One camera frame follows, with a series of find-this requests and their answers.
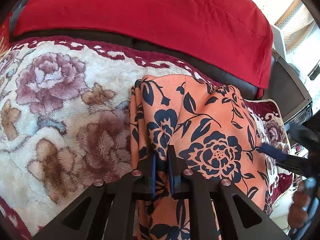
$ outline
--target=triangular cutout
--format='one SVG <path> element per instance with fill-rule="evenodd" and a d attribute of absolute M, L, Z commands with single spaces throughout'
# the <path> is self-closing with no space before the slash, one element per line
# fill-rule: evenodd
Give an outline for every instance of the triangular cutout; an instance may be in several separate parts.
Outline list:
<path fill-rule="evenodd" d="M 74 230 L 79 230 L 90 203 L 91 197 L 85 198 L 66 218 L 64 218 L 62 224 Z"/>
<path fill-rule="evenodd" d="M 250 228 L 262 222 L 262 218 L 238 195 L 233 195 L 233 201 L 236 204 L 244 228 Z"/>

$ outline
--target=beige curtain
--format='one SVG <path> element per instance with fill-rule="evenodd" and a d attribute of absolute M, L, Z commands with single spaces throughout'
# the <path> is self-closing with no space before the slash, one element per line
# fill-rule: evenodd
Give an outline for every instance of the beige curtain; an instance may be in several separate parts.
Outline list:
<path fill-rule="evenodd" d="M 294 0 L 275 25 L 282 31 L 287 54 L 294 52 L 316 30 L 313 17 L 300 0 Z"/>

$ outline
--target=orange floral cloth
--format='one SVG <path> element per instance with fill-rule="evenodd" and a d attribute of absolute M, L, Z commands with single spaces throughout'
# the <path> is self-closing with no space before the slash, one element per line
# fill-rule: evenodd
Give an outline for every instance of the orange floral cloth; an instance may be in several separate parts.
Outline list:
<path fill-rule="evenodd" d="M 130 105 L 132 166 L 156 153 L 156 197 L 139 202 L 139 239 L 190 239 L 188 202 L 170 196 L 166 152 L 207 179 L 232 180 L 266 213 L 271 211 L 261 138 L 240 92 L 182 74 L 137 80 Z"/>

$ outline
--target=silver rivet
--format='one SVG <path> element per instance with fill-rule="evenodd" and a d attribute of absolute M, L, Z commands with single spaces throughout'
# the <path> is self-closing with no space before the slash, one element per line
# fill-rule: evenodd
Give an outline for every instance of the silver rivet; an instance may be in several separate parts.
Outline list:
<path fill-rule="evenodd" d="M 185 169 L 183 171 L 183 174 L 186 176 L 191 176 L 193 174 L 193 170 L 192 169 Z"/>
<path fill-rule="evenodd" d="M 142 175 L 142 171 L 134 170 L 134 171 L 132 171 L 132 175 L 135 176 L 135 177 L 139 177 L 139 176 Z"/>
<path fill-rule="evenodd" d="M 231 180 L 230 179 L 222 179 L 221 184 L 223 186 L 230 186 L 231 185 Z"/>
<path fill-rule="evenodd" d="M 96 187 L 101 187 L 103 183 L 104 183 L 103 179 L 96 179 L 93 185 L 95 185 Z"/>

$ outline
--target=red blanket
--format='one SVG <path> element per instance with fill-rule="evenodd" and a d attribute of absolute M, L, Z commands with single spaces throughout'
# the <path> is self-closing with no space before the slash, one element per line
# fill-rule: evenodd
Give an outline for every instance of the red blanket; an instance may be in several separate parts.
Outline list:
<path fill-rule="evenodd" d="M 29 0 L 14 34 L 56 28 L 122 33 L 268 87 L 273 34 L 251 0 Z"/>

